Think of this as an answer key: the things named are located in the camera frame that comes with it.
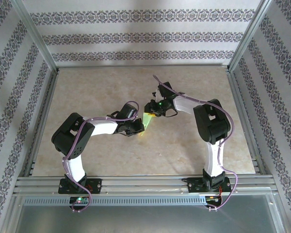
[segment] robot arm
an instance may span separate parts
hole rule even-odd
[[[113,118],[114,121],[97,119],[85,123],[74,151],[67,160],[67,172],[76,182],[82,186],[86,183],[86,173],[83,169],[81,153],[91,136],[116,133],[125,136],[132,136],[144,131],[144,126],[140,118],[135,120],[116,121],[117,119],[123,120],[130,118],[135,115],[136,111],[137,109],[135,107],[126,103],[121,111],[116,111],[111,115],[108,115],[108,117]],[[65,120],[51,139],[57,151],[60,151],[64,156],[67,156],[75,141],[76,133],[85,120],[86,119],[77,113],[72,113]],[[65,177],[73,187],[78,191],[81,191],[73,181],[71,181],[66,175]]]
[[[171,88],[169,82],[164,84]],[[155,100],[151,100],[145,106],[145,113],[160,117],[166,116],[166,112],[172,109],[176,114],[178,114],[178,111],[184,111],[194,115],[199,135],[207,144],[208,154],[206,155],[206,164],[203,169],[203,182],[209,190],[216,188],[225,178],[225,172],[221,168],[223,165],[224,145],[221,145],[219,154],[221,165],[218,162],[218,150],[219,144],[227,137],[227,133],[230,130],[230,124],[226,115],[210,105],[199,104],[193,100],[178,96],[162,85],[158,86],[153,96],[155,96]],[[221,107],[220,102],[216,99],[210,100],[209,102]]]

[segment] purple cable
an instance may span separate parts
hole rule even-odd
[[[72,147],[71,147],[69,153],[67,154],[66,157],[63,158],[63,166],[64,166],[65,172],[66,172],[66,174],[67,174],[67,177],[68,177],[70,180],[72,180],[72,182],[75,183],[78,187],[80,187],[80,188],[82,188],[83,190],[85,190],[85,191],[88,193],[88,195],[89,195],[89,200],[88,200],[87,205],[86,205],[84,208],[78,210],[78,213],[80,213],[80,212],[82,212],[83,210],[85,210],[85,209],[86,209],[86,208],[91,204],[91,202],[92,202],[92,194],[91,194],[91,192],[90,192],[87,188],[85,188],[84,186],[80,185],[78,182],[76,182],[76,181],[72,178],[72,176],[69,174],[69,169],[68,169],[68,167],[67,167],[66,161],[69,159],[69,157],[71,156],[72,152],[74,151],[74,148],[76,147],[76,144],[77,144],[78,139],[79,139],[79,137],[80,137],[81,131],[82,131],[84,125],[85,125],[87,122],[90,122],[90,121],[93,121],[93,120],[127,121],[127,120],[136,119],[136,117],[138,116],[138,112],[139,112],[139,104],[138,104],[137,102],[135,102],[135,101],[132,101],[132,100],[131,100],[131,101],[128,101],[128,102],[126,102],[126,103],[135,103],[135,104],[137,105],[137,112],[136,112],[132,117],[130,117],[130,118],[126,118],[126,119],[113,119],[113,118],[108,118],[108,117],[95,117],[95,118],[90,118],[90,119],[85,120],[85,121],[81,124],[81,126],[80,126],[80,128],[79,128],[79,130],[78,130],[78,133],[76,134],[76,138],[74,139],[74,142],[73,142],[73,144],[72,144]],[[75,205],[75,203],[73,203],[72,206],[71,206],[73,212],[75,211],[75,209],[73,208],[74,205]]]
[[[168,86],[166,86],[165,84],[163,84],[163,83],[159,80],[159,78],[156,77],[155,75],[153,75],[153,77],[154,77],[154,78],[159,82],[160,85],[162,85],[163,87],[165,87],[165,88],[167,88],[168,90],[172,91],[173,93],[177,94],[178,96],[181,96],[181,97],[183,97],[183,98],[185,98],[185,99],[188,99],[188,100],[195,101],[195,102],[197,102],[197,103],[208,104],[208,105],[210,105],[210,106],[212,106],[212,107],[215,107],[215,108],[219,109],[220,111],[222,111],[222,112],[227,116],[227,118],[229,119],[229,121],[230,121],[230,123],[231,123],[231,133],[230,133],[230,134],[229,134],[229,135],[228,135],[228,136],[227,136],[227,137],[226,137],[222,142],[219,143],[219,149],[218,149],[218,163],[219,163],[220,168],[222,168],[222,170],[224,170],[224,171],[226,171],[226,172],[230,172],[230,173],[232,173],[232,174],[235,176],[235,184],[234,184],[234,186],[233,186],[231,192],[229,193],[228,197],[226,198],[226,200],[225,200],[223,203],[221,203],[221,205],[219,205],[219,206],[217,207],[217,206],[215,206],[215,205],[208,204],[209,206],[213,207],[213,209],[209,208],[209,210],[217,210],[217,209],[220,209],[220,208],[223,207],[223,206],[227,203],[227,201],[230,199],[230,197],[231,197],[232,193],[234,192],[234,190],[235,190],[235,188],[236,188],[236,186],[237,186],[237,183],[238,183],[238,176],[237,176],[237,174],[236,174],[234,171],[230,171],[230,170],[225,169],[225,168],[221,165],[221,163],[220,163],[220,151],[221,151],[221,146],[222,146],[222,145],[223,145],[223,144],[224,144],[224,143],[225,143],[225,142],[226,142],[226,141],[231,137],[231,135],[233,134],[234,129],[235,129],[234,121],[233,121],[231,115],[230,115],[226,110],[224,110],[223,108],[221,108],[220,106],[218,106],[218,105],[216,105],[216,104],[210,103],[210,102],[208,102],[208,101],[198,100],[198,99],[194,99],[194,98],[189,97],[189,96],[182,95],[182,94],[180,94],[179,92],[176,92],[176,91],[174,91],[173,89],[171,89],[170,87],[168,87]]]

